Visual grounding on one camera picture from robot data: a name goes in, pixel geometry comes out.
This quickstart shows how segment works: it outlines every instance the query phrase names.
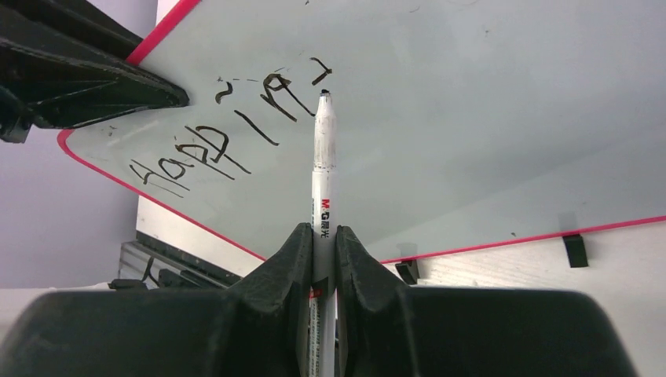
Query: white marker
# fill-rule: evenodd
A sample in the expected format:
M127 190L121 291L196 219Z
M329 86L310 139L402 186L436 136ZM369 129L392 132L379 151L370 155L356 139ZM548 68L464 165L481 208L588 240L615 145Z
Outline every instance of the white marker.
M314 120L309 377L333 377L335 370L336 123L331 94L322 90Z

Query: black plastic bracket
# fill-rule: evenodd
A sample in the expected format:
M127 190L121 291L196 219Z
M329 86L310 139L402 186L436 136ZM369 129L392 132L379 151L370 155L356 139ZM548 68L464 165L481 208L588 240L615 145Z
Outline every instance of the black plastic bracket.
M413 259L411 261L397 263L396 270L397 273L400 274L400 278L409 285L416 285L421 277L421 274L419 273L419 264Z
M566 256L569 258L569 266L572 269L588 267L589 264L587 263L587 252L583 236L572 234L570 236L563 236L562 240L564 240L564 246L566 247Z

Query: wall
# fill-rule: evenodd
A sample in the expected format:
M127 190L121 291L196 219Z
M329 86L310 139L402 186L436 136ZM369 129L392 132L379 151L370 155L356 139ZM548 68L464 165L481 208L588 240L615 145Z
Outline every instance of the wall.
M93 0L148 34L157 0ZM78 287L113 279L120 243L134 239L137 196L67 157L57 131L0 144L0 287Z

